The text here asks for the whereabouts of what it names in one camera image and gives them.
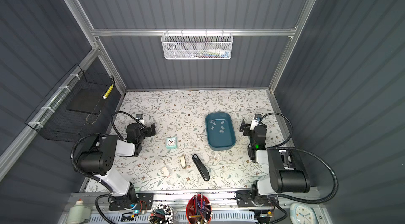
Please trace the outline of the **beige staple remover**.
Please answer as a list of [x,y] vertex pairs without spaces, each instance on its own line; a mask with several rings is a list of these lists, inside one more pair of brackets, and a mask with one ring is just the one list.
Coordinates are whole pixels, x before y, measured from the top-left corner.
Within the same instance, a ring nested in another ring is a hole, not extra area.
[[182,169],[186,169],[187,168],[187,163],[186,163],[186,159],[184,155],[180,156],[180,166]]

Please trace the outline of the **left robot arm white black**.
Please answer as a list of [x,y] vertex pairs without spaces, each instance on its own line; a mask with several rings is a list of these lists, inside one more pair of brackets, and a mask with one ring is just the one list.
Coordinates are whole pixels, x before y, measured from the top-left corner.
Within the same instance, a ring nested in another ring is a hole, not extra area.
[[[115,126],[115,116],[123,114],[131,119],[123,138]],[[117,111],[111,117],[111,126],[115,134],[93,133],[75,142],[70,161],[77,173],[94,180],[104,186],[108,193],[103,197],[109,203],[110,211],[135,211],[143,213],[152,208],[153,194],[138,194],[132,182],[125,179],[114,166],[115,157],[138,157],[142,150],[142,143],[146,138],[156,135],[156,124],[147,126],[142,114],[131,115]]]

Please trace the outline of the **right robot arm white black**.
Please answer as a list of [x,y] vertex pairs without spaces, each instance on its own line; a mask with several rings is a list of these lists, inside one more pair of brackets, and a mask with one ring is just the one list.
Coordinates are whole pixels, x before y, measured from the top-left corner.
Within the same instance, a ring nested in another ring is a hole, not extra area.
[[[279,116],[285,119],[289,128],[287,138],[277,145],[267,147],[267,126],[264,120],[269,116]],[[295,147],[288,147],[287,143],[292,138],[293,125],[281,113],[255,114],[251,123],[241,122],[240,132],[250,140],[247,147],[248,157],[251,161],[264,164],[269,169],[269,177],[253,182],[249,190],[234,192],[237,205],[242,208],[251,206],[274,206],[279,198],[289,199],[304,204],[322,204],[333,199],[339,189],[339,181],[332,167],[320,156]],[[332,177],[332,189],[326,196],[318,199],[303,199],[293,196],[294,193],[308,193],[311,182],[301,155],[308,155],[319,161],[329,171]]]

